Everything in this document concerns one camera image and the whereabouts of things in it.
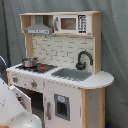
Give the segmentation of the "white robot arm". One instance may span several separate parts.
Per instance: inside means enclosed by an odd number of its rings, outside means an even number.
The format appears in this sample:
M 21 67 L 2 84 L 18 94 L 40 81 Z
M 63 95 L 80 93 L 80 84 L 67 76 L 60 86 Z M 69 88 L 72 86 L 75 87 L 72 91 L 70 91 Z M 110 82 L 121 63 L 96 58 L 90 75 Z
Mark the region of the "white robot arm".
M 26 111 L 6 82 L 1 78 L 6 62 L 0 56 L 0 126 L 8 128 L 42 128 L 41 119 Z

